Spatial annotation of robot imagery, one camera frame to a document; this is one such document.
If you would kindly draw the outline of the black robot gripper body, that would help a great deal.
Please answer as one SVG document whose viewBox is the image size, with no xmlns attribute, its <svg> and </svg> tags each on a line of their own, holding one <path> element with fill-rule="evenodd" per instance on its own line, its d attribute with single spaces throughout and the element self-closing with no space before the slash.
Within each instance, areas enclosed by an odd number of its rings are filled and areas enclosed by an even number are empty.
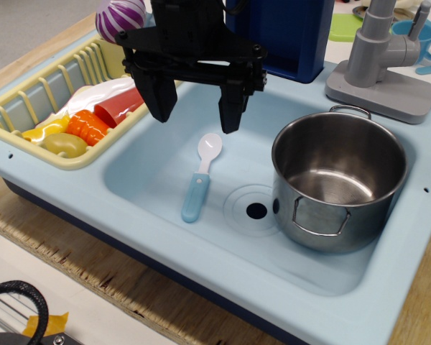
<svg viewBox="0 0 431 345">
<path fill-rule="evenodd" d="M 227 9 L 222 1 L 153 1 L 153 26 L 115 36 L 138 89 L 169 78 L 218 86 L 234 83 L 243 94 L 263 91 L 267 50 L 232 32 L 224 19 L 245 5 L 240 1 Z"/>
</svg>

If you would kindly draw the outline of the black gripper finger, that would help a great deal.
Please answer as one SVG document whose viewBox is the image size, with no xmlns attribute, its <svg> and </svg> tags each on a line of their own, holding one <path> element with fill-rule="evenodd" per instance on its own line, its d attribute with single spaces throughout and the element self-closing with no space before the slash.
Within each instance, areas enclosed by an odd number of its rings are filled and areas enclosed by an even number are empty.
<svg viewBox="0 0 431 345">
<path fill-rule="evenodd" d="M 218 108 L 223 133 L 230 134 L 239 129 L 248 100 L 249 94 L 246 92 L 244 84 L 228 83 L 221 86 Z"/>
<path fill-rule="evenodd" d="M 159 122 L 168 121 L 177 103 L 175 81 L 162 71 L 133 68 L 131 76 L 150 114 Z"/>
</svg>

